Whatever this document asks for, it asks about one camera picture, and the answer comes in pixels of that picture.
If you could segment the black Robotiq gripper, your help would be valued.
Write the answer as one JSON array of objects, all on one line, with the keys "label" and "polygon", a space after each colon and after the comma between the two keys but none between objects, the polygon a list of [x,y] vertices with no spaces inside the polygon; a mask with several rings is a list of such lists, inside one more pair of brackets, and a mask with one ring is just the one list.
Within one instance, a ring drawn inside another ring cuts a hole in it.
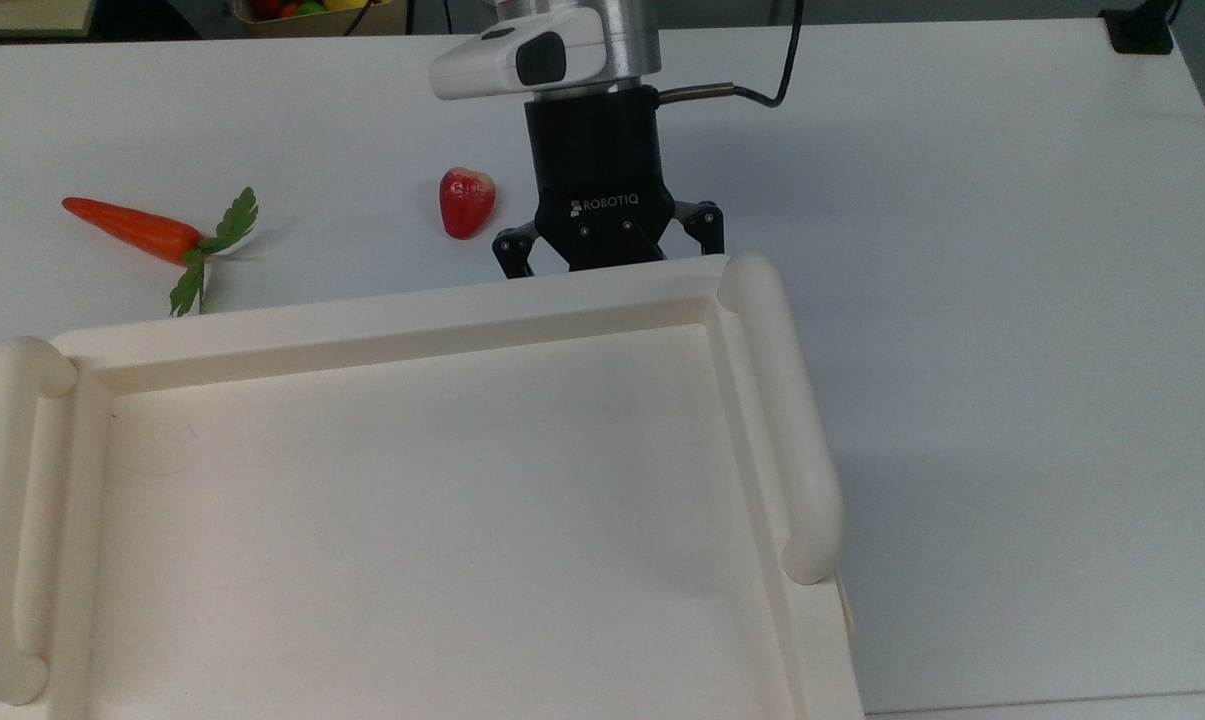
[{"label": "black Robotiq gripper", "polygon": [[571,272],[660,261],[671,219],[703,255],[725,254],[721,208],[674,202],[663,182],[657,106],[649,85],[525,102],[537,209],[492,242],[506,278],[533,277],[541,244],[541,255]]}]

